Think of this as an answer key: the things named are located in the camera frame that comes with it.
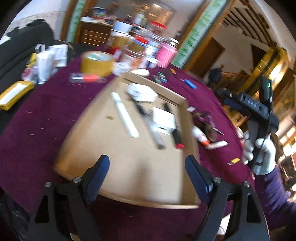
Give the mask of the purple sleeved forearm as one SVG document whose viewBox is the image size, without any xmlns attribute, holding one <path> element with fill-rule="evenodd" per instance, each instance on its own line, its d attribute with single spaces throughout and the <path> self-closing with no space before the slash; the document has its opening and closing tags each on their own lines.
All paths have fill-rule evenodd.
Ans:
<svg viewBox="0 0 296 241">
<path fill-rule="evenodd" d="M 295 202 L 288 201 L 278 166 L 269 174 L 255 176 L 255 191 L 270 231 L 295 228 Z"/>
</svg>

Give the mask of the white gloved right hand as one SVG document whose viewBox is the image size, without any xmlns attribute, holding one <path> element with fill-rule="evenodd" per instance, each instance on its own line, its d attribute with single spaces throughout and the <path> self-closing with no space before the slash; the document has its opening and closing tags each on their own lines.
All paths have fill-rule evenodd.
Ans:
<svg viewBox="0 0 296 241">
<path fill-rule="evenodd" d="M 272 140 L 270 138 L 258 138 L 253 144 L 250 141 L 248 131 L 243 134 L 243 138 L 242 163 L 247 165 L 254 161 L 251 169 L 255 175 L 262 176 L 271 173 L 276 166 L 276 148 Z"/>
</svg>

